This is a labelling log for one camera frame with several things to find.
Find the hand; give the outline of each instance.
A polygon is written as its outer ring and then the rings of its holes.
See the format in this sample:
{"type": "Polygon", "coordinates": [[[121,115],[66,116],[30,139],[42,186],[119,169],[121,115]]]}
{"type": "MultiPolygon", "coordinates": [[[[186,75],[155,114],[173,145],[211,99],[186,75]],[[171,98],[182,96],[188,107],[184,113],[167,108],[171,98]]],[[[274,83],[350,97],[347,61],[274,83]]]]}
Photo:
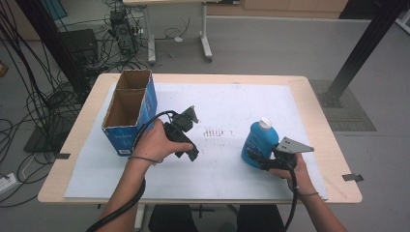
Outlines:
{"type": "MultiPolygon", "coordinates": [[[[301,195],[307,195],[311,193],[315,193],[316,189],[314,188],[313,184],[311,183],[311,179],[308,175],[307,164],[305,163],[302,154],[296,154],[296,167],[295,167],[295,175],[296,180],[298,182],[298,192],[301,195]]],[[[289,171],[287,170],[279,170],[279,169],[271,169],[269,170],[270,173],[279,176],[281,178],[286,179],[288,182],[292,181],[289,171]]]]}
{"type": "Polygon", "coordinates": [[[143,157],[150,160],[163,160],[169,154],[192,150],[190,143],[177,143],[169,141],[163,130],[161,119],[154,122],[154,127],[145,132],[132,152],[133,156],[143,157]]]}

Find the white paper sheet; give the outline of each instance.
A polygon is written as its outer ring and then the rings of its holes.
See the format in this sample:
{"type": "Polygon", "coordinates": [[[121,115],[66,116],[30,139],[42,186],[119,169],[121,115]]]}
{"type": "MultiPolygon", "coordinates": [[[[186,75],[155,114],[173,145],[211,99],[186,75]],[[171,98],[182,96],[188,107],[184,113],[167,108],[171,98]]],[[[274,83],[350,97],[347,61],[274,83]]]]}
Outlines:
{"type": "MultiPolygon", "coordinates": [[[[187,133],[199,150],[191,162],[186,154],[171,155],[151,167],[142,199],[159,200],[289,200],[284,180],[247,165],[241,151],[249,127],[269,118],[279,140],[285,136],[309,145],[288,86],[243,84],[156,84],[158,110],[182,112],[194,105],[199,123],[187,133]]],[[[75,165],[68,198],[109,198],[127,158],[116,155],[101,125],[111,86],[75,165]]],[[[310,178],[322,198],[328,195],[313,153],[305,153],[310,178]]]]}

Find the blue cardboard box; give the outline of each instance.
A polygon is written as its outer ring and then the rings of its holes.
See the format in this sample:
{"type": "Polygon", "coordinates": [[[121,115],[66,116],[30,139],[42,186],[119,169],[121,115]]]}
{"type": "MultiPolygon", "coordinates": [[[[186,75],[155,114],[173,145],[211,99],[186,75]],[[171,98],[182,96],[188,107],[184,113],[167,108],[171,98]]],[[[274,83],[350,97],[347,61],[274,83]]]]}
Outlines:
{"type": "Polygon", "coordinates": [[[121,73],[102,121],[102,130],[119,156],[132,153],[139,129],[156,115],[157,104],[151,71],[121,73]]]}

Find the forearm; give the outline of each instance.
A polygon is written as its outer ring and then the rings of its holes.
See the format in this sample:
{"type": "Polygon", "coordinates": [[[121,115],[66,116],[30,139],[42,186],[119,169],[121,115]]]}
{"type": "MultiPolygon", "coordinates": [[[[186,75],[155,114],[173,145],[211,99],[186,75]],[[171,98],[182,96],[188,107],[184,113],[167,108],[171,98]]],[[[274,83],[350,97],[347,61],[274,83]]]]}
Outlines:
{"type": "Polygon", "coordinates": [[[347,231],[318,194],[301,197],[316,231],[347,231]]]}
{"type": "MultiPolygon", "coordinates": [[[[142,159],[131,159],[127,162],[118,186],[102,212],[101,218],[123,207],[136,195],[150,164],[142,159]]],[[[133,231],[136,210],[137,204],[103,226],[99,231],[133,231]]]]}

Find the bottle cap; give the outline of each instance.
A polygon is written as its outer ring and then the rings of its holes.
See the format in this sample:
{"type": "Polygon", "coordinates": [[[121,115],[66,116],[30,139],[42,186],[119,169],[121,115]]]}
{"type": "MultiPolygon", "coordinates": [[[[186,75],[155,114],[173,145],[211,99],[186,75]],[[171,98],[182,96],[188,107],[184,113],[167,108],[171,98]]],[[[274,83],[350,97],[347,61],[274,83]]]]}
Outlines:
{"type": "Polygon", "coordinates": [[[272,127],[272,123],[269,119],[262,117],[259,121],[259,127],[264,131],[269,130],[272,127]]]}

